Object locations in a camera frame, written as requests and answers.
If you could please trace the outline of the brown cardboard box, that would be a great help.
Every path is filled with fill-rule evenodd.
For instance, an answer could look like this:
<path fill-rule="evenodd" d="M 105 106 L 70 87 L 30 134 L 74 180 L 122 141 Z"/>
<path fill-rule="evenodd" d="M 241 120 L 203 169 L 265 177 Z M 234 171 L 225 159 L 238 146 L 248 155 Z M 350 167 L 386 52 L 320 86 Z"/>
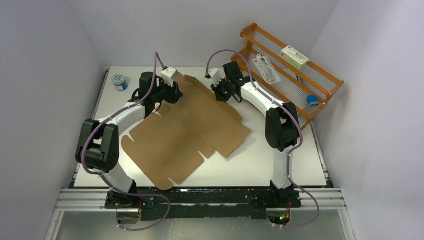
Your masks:
<path fill-rule="evenodd" d="M 182 184 L 206 158 L 227 158 L 250 134 L 241 115 L 189 75 L 177 77 L 182 98 L 163 103 L 121 139 L 123 151 L 158 189 Z"/>

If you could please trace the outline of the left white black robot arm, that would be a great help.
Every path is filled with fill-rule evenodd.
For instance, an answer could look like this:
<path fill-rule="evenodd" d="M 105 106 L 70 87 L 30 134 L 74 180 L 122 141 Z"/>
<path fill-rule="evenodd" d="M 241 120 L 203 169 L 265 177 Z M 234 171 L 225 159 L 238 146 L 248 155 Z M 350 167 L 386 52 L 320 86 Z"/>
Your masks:
<path fill-rule="evenodd" d="M 117 112 L 99 120 L 83 122 L 75 158 L 83 169 L 100 177 L 109 186 L 112 204 L 132 208 L 139 202 L 137 184 L 119 164 L 120 135 L 135 123 L 149 117 L 156 104 L 177 103 L 184 95 L 176 79 L 179 72 L 165 68 L 160 75 L 143 72 L 139 87 Z"/>

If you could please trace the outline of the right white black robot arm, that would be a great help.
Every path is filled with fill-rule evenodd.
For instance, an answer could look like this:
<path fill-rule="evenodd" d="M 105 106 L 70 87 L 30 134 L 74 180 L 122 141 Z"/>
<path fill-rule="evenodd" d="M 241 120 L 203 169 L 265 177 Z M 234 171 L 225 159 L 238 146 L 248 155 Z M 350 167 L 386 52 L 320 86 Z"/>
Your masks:
<path fill-rule="evenodd" d="M 291 158 L 302 138 L 296 106 L 273 97 L 252 76 L 244 76 L 237 62 L 225 64 L 223 69 L 225 76 L 217 68 L 208 67 L 205 73 L 212 80 L 216 100 L 247 101 L 265 117 L 265 139 L 274 150 L 269 199 L 275 207 L 282 207 L 294 194 Z"/>

